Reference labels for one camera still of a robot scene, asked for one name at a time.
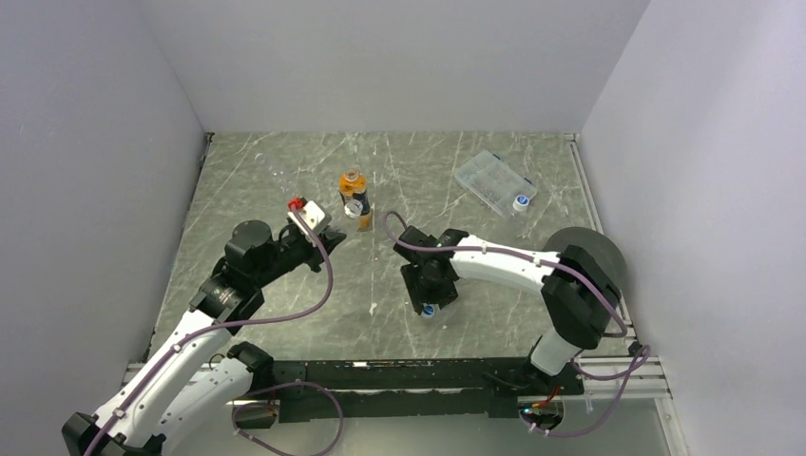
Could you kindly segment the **short clear plastic bottle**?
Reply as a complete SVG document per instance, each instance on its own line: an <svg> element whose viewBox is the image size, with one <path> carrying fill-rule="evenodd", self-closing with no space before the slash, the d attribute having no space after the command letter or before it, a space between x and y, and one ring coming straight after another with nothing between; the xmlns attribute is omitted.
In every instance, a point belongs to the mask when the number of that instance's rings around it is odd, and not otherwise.
<svg viewBox="0 0 806 456"><path fill-rule="evenodd" d="M348 218L359 219L363 213L363 203L358 199L346 199L343 211Z"/></svg>

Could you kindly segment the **orange juice bottle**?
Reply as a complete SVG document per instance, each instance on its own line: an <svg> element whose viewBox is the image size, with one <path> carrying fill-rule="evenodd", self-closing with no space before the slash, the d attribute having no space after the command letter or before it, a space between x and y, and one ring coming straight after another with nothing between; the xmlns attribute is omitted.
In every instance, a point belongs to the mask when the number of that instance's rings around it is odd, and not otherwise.
<svg viewBox="0 0 806 456"><path fill-rule="evenodd" d="M373 225L373 208L369 201L366 177L357 169L348 169L340 176L338 184L339 195L344 206L345 200L355 199L363 203L362 216L357 221L357 229L361 232L369 231Z"/></svg>

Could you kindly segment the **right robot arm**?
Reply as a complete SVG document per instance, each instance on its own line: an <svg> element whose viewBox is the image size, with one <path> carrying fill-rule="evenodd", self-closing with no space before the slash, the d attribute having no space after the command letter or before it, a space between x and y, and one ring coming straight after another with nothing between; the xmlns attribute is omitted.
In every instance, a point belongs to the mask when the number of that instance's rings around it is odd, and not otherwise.
<svg viewBox="0 0 806 456"><path fill-rule="evenodd" d="M406 260L401 274L417 314L443 308L457 297L460 279L482 280L538 295L551 322L538 337L524 368L529 390L546 394L577 354L596 349L606 337L623 337L616 307L622 293L594 256L568 244L560 252L517 249L466 231L440 237L409 226L394 241Z"/></svg>

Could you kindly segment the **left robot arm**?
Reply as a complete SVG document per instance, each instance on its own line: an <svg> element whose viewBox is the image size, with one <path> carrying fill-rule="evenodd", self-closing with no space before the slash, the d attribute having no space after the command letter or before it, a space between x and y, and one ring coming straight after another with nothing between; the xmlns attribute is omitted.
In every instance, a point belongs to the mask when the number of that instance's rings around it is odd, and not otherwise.
<svg viewBox="0 0 806 456"><path fill-rule="evenodd" d="M262 306L262 290L305 264L332 268L329 255L345 233L326 226L309 238L291 219L278 236L268 224L235 227L212 275L200 286L173 333L121 390L91 414L74 413L62 435L71 455L170 455L208 413L243 394L265 396L273 359L248 342L234 346L221 366L192 378Z"/></svg>

